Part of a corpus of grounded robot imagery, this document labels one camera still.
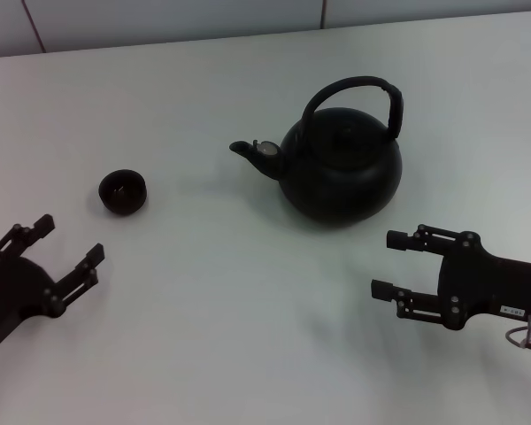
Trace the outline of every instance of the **black kettle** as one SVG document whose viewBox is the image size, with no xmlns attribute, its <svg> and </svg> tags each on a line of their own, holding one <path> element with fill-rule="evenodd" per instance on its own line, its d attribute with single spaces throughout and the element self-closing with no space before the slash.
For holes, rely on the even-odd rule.
<svg viewBox="0 0 531 425">
<path fill-rule="evenodd" d="M 361 86 L 388 92 L 387 127 L 355 109 L 316 111 L 333 94 Z M 346 78 L 311 99 L 281 147 L 272 142 L 234 142 L 230 150 L 279 181 L 285 197 L 304 215 L 328 225 L 350 225 L 376 214 L 396 193 L 402 172 L 396 139 L 403 109 L 401 92 L 387 81 Z"/>
</svg>

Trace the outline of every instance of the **cable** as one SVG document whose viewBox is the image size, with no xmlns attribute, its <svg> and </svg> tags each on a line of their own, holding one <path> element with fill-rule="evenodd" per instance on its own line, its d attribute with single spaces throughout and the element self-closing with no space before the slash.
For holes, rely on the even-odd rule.
<svg viewBox="0 0 531 425">
<path fill-rule="evenodd" d="M 520 328 L 510 329 L 507 332 L 505 332 L 505 339 L 507 339 L 510 343 L 512 343 L 516 347 L 525 348 L 525 339 L 523 341 L 521 341 L 520 343 L 518 343 L 516 340 L 514 340 L 512 338 L 512 334 L 514 334 L 515 332 L 520 332 L 522 330 L 527 330 L 527 329 L 528 329 L 527 326 L 522 326 Z"/>
</svg>

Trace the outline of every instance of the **white tabletop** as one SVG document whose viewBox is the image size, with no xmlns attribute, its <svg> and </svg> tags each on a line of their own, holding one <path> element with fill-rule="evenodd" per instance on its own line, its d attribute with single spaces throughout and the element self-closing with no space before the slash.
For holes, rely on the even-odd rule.
<svg viewBox="0 0 531 425">
<path fill-rule="evenodd" d="M 300 217 L 228 150 L 280 142 L 322 87 L 403 91 L 393 202 L 345 231 Z M 327 105 L 387 119 L 378 89 Z M 96 190 L 148 184 L 114 218 Z M 53 215 L 27 256 L 58 279 L 95 244 L 100 283 L 0 345 L 0 425 L 531 424 L 521 323 L 452 332 L 372 300 L 435 293 L 441 258 L 389 229 L 478 232 L 531 262 L 531 13 L 0 59 L 0 237 Z"/>
</svg>

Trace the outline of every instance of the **small bowl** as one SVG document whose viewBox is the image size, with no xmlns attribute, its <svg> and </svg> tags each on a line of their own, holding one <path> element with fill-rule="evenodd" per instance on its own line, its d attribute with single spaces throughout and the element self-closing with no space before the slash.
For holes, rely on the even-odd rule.
<svg viewBox="0 0 531 425">
<path fill-rule="evenodd" d="M 143 177 L 132 170 L 108 174 L 98 186 L 104 206 L 118 215 L 130 215 L 142 208 L 148 196 Z"/>
</svg>

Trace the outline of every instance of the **wall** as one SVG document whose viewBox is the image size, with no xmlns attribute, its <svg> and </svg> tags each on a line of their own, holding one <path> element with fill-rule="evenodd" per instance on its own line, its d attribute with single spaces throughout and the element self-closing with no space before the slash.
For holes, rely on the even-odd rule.
<svg viewBox="0 0 531 425">
<path fill-rule="evenodd" d="M 47 51 L 318 29 L 322 0 L 27 0 Z"/>
<path fill-rule="evenodd" d="M 326 28 L 531 11 L 531 0 L 327 0 Z"/>
<path fill-rule="evenodd" d="M 0 56 L 41 52 L 20 0 L 0 0 Z"/>
</svg>

